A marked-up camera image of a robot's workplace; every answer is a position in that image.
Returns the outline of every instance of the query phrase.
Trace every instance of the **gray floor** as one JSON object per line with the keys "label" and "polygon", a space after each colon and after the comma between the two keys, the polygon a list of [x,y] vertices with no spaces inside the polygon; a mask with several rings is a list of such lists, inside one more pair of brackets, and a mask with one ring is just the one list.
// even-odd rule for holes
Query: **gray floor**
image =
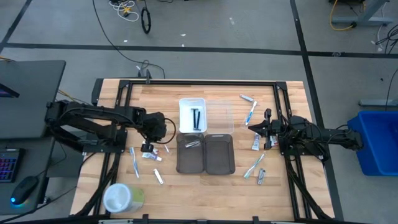
{"label": "gray floor", "polygon": [[[0,39],[22,7],[23,0],[0,0]],[[96,0],[98,14],[109,38],[117,45],[161,47],[228,47],[300,50],[289,0],[196,0],[164,4],[148,0],[152,31],[145,35],[139,22],[117,17],[107,1]],[[327,0],[297,0],[297,8],[307,45],[311,51],[380,53],[371,43],[378,27],[358,27],[335,32],[328,26],[331,5]],[[354,5],[359,13],[359,5]],[[385,16],[398,16],[398,3],[389,3]],[[337,15],[352,15],[344,4]],[[34,0],[11,36],[10,43],[108,45],[92,10],[91,0]],[[167,78],[207,78],[243,80],[302,80],[309,89],[301,56],[197,52],[124,52],[135,60],[149,59],[164,67]],[[136,64],[113,50],[57,50],[5,48],[2,56],[14,60],[67,61],[60,88],[89,101],[95,78],[136,76]],[[395,59],[310,57],[325,126],[334,128],[356,116],[361,98],[385,98]],[[160,70],[151,68],[154,77]],[[393,84],[391,95],[398,97]],[[56,149],[54,160],[62,157]],[[398,179],[366,177],[355,153],[331,147],[341,206],[346,221],[396,223],[394,211]],[[81,156],[68,151],[63,167],[76,166]],[[56,196],[77,182],[74,171],[59,166],[50,174],[68,178],[52,179],[49,196]],[[73,193],[24,220],[65,217]]]}

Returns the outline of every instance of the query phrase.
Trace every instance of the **wooden table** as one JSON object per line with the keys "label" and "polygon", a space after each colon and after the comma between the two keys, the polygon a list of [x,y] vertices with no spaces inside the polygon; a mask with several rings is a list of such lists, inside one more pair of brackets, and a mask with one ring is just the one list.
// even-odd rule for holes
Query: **wooden table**
{"label": "wooden table", "polygon": [[[98,106],[114,106],[118,83],[118,79],[103,81]],[[292,113],[311,120],[303,83],[287,82],[287,87]],[[232,136],[236,172],[222,176],[206,173],[179,174],[175,169],[177,164],[175,140],[167,145],[171,155],[166,153],[163,146],[155,145],[160,149],[162,162],[143,159],[139,150],[143,138],[134,129],[129,129],[126,152],[121,156],[117,182],[141,188],[145,194],[145,203],[135,213],[113,214],[112,217],[142,218],[143,214],[149,214],[149,218],[156,219],[252,220],[253,216],[258,216],[260,220],[293,220],[285,161],[278,147],[266,151],[266,157],[252,176],[248,180],[243,178],[244,173],[263,150],[251,150],[254,133],[241,127],[251,109],[251,104],[240,98],[239,94],[251,96],[258,102],[251,124],[260,123],[267,108],[272,110],[272,119],[277,118],[274,93],[268,86],[134,85],[130,105],[144,107],[148,113],[162,112],[165,117],[176,123],[177,130],[179,99],[229,100],[234,119]],[[171,137],[173,132],[171,124],[167,129],[164,140]],[[264,143],[265,139],[261,139],[261,149]],[[138,153],[139,179],[134,173],[132,159],[128,153],[128,148],[131,146],[134,146]],[[103,156],[97,154],[83,166],[71,213],[79,211],[97,188]],[[308,191],[325,213],[334,217],[322,163],[313,156],[302,156],[302,165]],[[266,170],[267,175],[264,183],[258,186],[256,180],[260,167]],[[155,168],[162,175],[164,185],[160,185],[155,178],[153,174]],[[304,217],[302,197],[297,188],[296,192],[300,216]]]}

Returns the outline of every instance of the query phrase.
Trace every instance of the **small tube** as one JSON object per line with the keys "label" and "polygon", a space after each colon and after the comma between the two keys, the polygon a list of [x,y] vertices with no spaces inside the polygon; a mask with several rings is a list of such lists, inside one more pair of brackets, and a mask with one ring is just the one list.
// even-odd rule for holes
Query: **small tube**
{"label": "small tube", "polygon": [[257,133],[254,133],[254,142],[253,142],[253,146],[251,147],[251,149],[258,151],[259,145],[260,145],[260,135]]}
{"label": "small tube", "polygon": [[160,158],[159,156],[153,155],[150,152],[143,152],[142,153],[142,158],[152,159],[152,160],[155,160],[155,161],[162,161],[162,158]]}

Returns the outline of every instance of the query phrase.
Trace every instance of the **blue plastic bin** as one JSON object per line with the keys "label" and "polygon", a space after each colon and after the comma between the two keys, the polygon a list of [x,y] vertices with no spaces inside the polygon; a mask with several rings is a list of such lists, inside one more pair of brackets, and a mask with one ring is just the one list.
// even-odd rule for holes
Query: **blue plastic bin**
{"label": "blue plastic bin", "polygon": [[398,112],[361,111],[348,121],[361,133],[364,148],[356,153],[365,175],[398,175]]}

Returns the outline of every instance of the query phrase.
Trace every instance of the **keyboard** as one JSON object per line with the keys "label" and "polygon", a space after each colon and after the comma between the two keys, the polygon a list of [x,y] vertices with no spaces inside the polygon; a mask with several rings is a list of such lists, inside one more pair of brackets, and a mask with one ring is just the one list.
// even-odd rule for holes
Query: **keyboard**
{"label": "keyboard", "polygon": [[0,149],[0,183],[13,183],[23,149]]}

